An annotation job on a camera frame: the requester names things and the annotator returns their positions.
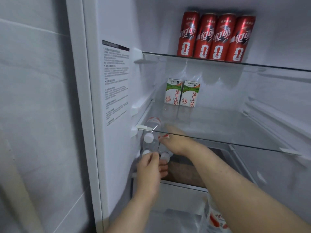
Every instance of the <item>milk box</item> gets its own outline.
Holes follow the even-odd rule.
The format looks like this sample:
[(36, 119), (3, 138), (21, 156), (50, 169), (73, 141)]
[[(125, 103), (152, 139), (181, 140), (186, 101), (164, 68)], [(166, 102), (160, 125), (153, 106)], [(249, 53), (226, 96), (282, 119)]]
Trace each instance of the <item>milk box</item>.
[(171, 78), (167, 80), (164, 99), (166, 104), (179, 105), (182, 85), (182, 80)]
[(180, 105), (195, 107), (199, 89), (199, 82), (185, 81), (183, 93), (181, 94)]

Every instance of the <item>tile grout line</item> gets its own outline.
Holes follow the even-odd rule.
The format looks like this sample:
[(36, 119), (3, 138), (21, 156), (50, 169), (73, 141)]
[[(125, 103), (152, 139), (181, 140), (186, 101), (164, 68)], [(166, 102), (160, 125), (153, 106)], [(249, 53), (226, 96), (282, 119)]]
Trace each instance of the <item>tile grout line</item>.
[(69, 210), (69, 212), (66, 214), (66, 216), (64, 217), (64, 219), (60, 222), (60, 224), (57, 226), (57, 228), (55, 229), (55, 231), (53, 231), (53, 233), (55, 233), (57, 231), (57, 229), (60, 227), (60, 225), (63, 223), (63, 221), (66, 219), (66, 217), (70, 214), (71, 210), (76, 206), (76, 204), (79, 202), (79, 200), (81, 199), (81, 197), (84, 195), (84, 193), (89, 189), (90, 186), (88, 186), (85, 191), (82, 193), (82, 195), (79, 197), (79, 199), (76, 201), (76, 203), (72, 206), (72, 208)]
[(33, 26), (26, 25), (26, 24), (23, 24), (23, 23), (17, 23), (17, 22), (14, 22), (14, 21), (6, 20), (6, 19), (0, 19), (0, 22), (10, 23), (10, 24), (17, 25), (17, 26), (20, 26), (20, 27), (31, 28), (31, 29), (34, 29), (34, 30), (44, 31), (44, 32), (48, 32), (48, 33), (54, 33), (54, 34), (61, 35), (61, 36), (64, 36), (64, 37), (70, 37), (69, 35), (65, 35), (65, 34), (62, 34), (62, 33), (53, 32), (53, 31), (50, 31), (50, 30), (47, 30), (47, 29), (43, 29), (43, 28), (33, 27)]

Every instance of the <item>tiled wall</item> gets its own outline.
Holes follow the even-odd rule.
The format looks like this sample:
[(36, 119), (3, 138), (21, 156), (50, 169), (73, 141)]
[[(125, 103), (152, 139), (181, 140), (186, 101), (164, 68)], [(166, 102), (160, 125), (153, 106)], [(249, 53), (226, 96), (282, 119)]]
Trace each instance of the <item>tiled wall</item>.
[[(44, 232), (95, 232), (66, 1), (0, 0), (0, 32), (0, 130), (14, 178)], [(23, 232), (10, 201), (26, 200), (7, 196), (6, 175), (0, 232)]]

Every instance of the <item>hand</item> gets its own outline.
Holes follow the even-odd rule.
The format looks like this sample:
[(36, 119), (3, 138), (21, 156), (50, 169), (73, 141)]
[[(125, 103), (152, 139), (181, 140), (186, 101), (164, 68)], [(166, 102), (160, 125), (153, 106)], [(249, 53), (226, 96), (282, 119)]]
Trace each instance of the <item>hand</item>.
[(160, 160), (158, 152), (148, 153), (137, 165), (137, 191), (135, 196), (152, 206), (159, 193), (160, 179), (168, 175), (166, 160)]
[(191, 149), (191, 146), (196, 142), (186, 137), (185, 133), (175, 126), (165, 125), (165, 127), (170, 134), (169, 136), (158, 137), (159, 141), (172, 153), (188, 157), (189, 149)]

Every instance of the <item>person's left hand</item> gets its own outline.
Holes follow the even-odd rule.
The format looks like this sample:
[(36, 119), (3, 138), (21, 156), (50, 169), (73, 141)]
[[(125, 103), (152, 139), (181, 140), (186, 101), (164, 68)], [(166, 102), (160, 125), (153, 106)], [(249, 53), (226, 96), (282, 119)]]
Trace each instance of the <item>person's left hand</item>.
[(137, 191), (135, 196), (146, 200), (152, 206), (160, 187), (160, 179), (168, 175), (166, 160), (160, 159), (158, 152), (148, 153), (137, 165)]

